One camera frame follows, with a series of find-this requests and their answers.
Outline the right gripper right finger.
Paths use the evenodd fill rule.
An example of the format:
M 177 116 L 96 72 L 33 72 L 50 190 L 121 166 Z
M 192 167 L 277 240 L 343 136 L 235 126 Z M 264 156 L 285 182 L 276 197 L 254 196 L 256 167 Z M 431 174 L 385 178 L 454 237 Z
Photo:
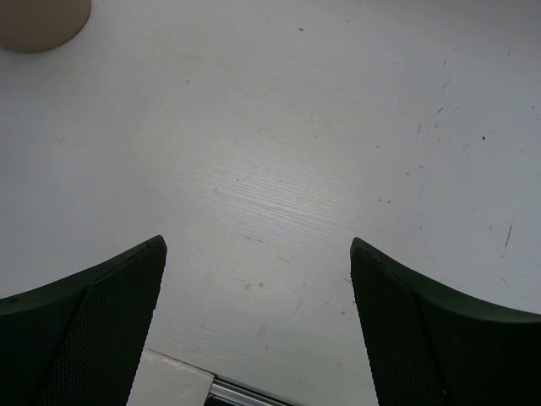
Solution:
M 538 405 L 540 316 L 461 293 L 360 238 L 351 279 L 380 405 Z

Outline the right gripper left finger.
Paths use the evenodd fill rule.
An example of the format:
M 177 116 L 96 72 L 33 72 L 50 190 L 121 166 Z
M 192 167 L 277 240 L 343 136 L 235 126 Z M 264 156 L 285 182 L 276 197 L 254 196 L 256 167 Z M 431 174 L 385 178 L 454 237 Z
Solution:
M 161 290 L 161 235 L 1 300 L 3 405 L 124 405 Z

